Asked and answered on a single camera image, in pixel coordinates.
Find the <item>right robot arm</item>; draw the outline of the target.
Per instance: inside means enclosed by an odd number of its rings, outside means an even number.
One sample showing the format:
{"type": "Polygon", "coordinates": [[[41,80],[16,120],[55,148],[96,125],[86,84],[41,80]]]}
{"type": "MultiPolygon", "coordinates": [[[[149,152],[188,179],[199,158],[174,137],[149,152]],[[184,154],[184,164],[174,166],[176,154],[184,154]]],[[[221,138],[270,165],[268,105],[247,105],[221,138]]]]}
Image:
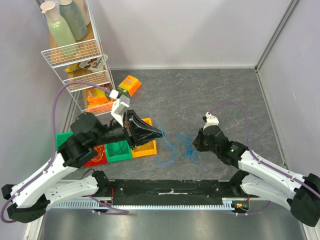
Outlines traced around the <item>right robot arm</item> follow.
{"type": "Polygon", "coordinates": [[[219,120],[209,112],[204,126],[193,141],[199,152],[211,152],[238,171],[232,177],[229,191],[235,197],[244,193],[276,203],[301,223],[315,227],[320,220],[320,178],[280,167],[257,155],[249,146],[228,140],[219,128],[219,120]]]}

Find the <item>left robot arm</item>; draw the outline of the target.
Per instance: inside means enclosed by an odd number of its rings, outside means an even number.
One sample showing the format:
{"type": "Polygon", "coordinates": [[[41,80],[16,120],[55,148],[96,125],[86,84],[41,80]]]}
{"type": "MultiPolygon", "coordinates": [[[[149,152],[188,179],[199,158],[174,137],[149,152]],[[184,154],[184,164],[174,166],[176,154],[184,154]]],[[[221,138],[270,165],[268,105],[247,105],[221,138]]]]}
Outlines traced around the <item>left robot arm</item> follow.
{"type": "Polygon", "coordinates": [[[4,223],[30,223],[64,201],[82,196],[106,196],[110,182],[101,170],[60,187],[55,183],[95,158],[96,146],[126,141],[135,149],[164,135],[138,117],[133,109],[124,114],[122,123],[112,119],[110,124],[102,124],[92,113],[82,113],[70,128],[72,135],[54,148],[55,153],[48,162],[23,182],[1,188],[6,199],[0,212],[4,223]]]}

